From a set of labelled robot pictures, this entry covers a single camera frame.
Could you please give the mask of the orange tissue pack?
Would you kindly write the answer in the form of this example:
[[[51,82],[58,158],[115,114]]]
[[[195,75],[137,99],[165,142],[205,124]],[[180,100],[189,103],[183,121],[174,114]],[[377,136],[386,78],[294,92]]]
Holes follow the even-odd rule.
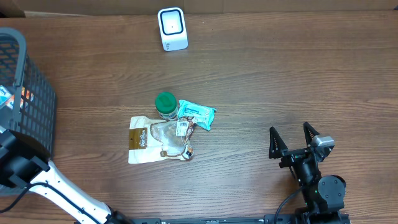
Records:
[[[28,107],[29,103],[34,100],[34,95],[29,90],[26,90],[24,87],[21,90],[21,95],[20,109]],[[11,110],[14,108],[14,99],[15,95],[12,95],[5,102],[5,105]]]

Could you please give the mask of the teal tissue pack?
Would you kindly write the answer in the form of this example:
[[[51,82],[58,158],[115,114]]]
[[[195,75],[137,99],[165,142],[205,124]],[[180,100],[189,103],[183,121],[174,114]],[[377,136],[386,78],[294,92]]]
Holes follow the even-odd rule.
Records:
[[[11,98],[12,94],[9,92],[9,90],[4,87],[0,86],[0,107],[3,107],[6,102]]]

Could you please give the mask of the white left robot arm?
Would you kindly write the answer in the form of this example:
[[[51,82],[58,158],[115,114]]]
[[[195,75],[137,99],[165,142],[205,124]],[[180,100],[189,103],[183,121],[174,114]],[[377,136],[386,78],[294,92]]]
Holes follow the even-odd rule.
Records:
[[[10,129],[1,133],[1,185],[22,189],[1,213],[12,209],[27,192],[34,192],[58,205],[78,223],[132,222],[66,178],[51,160],[49,151],[35,138]]]

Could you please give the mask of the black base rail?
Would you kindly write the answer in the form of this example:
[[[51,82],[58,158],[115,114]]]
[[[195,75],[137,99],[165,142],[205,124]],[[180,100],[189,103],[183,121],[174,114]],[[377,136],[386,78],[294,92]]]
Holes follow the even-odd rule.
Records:
[[[188,218],[188,219],[160,219],[160,218],[132,218],[134,224],[294,224],[300,223],[294,215],[264,215],[263,217],[238,218]]]

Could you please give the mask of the green lid jar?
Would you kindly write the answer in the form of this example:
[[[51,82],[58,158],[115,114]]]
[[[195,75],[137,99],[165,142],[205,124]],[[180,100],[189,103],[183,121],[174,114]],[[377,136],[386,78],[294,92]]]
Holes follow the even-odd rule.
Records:
[[[162,119],[174,120],[177,117],[177,99],[170,92],[159,93],[155,99],[155,107]]]

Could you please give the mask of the white barcode scanner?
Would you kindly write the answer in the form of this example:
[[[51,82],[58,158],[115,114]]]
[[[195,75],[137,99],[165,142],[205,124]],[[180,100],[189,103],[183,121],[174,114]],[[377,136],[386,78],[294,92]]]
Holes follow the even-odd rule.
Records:
[[[161,9],[158,14],[160,37],[166,52],[188,47],[188,35],[184,13],[179,7]]]

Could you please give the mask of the teal wet wipes pack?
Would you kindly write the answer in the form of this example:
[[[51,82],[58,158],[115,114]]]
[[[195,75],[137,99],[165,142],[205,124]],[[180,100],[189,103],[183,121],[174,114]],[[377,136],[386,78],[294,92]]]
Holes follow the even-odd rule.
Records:
[[[217,109],[208,106],[198,105],[187,100],[179,100],[180,108],[177,113],[178,118],[194,117],[196,124],[203,129],[210,131],[211,124],[215,118]]]

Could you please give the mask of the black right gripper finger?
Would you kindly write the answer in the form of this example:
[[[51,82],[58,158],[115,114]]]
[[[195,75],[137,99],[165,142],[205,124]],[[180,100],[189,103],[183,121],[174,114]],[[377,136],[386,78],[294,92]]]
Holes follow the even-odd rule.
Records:
[[[288,151],[288,147],[285,145],[285,142],[279,136],[279,133],[275,129],[275,127],[271,127],[269,129],[270,132],[270,146],[269,146],[269,158],[270,159],[278,159],[284,156],[284,154]]]
[[[320,133],[316,131],[308,122],[304,122],[303,130],[305,134],[306,145],[310,145],[315,136],[318,136]]]

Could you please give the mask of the dark grey mesh basket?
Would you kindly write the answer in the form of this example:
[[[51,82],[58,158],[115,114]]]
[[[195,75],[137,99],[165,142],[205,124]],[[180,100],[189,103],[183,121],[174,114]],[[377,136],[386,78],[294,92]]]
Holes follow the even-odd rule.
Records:
[[[35,138],[53,158],[57,95],[27,53],[25,37],[16,29],[1,28],[1,85],[15,95],[14,108],[1,107],[1,133],[10,129]],[[34,95],[26,108],[20,109],[21,90]]]

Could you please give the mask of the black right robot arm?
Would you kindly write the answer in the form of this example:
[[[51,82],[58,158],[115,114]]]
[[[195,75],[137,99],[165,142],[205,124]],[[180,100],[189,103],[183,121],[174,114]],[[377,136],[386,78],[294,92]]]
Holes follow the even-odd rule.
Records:
[[[340,213],[345,207],[346,182],[338,175],[323,176],[319,163],[332,152],[335,140],[322,135],[308,122],[303,124],[306,147],[289,150],[275,127],[269,129],[269,158],[280,159],[279,167],[288,167],[299,188],[278,207],[271,223],[350,223],[348,215]],[[283,206],[298,194],[302,194],[305,206],[290,215],[281,215]]]

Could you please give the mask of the beige snack pouch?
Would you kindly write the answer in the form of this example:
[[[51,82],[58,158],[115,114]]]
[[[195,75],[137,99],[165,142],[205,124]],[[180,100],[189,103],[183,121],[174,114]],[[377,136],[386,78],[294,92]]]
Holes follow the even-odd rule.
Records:
[[[129,164],[144,164],[166,159],[188,161],[194,155],[190,136],[195,129],[194,117],[177,120],[149,119],[134,116],[129,126]]]

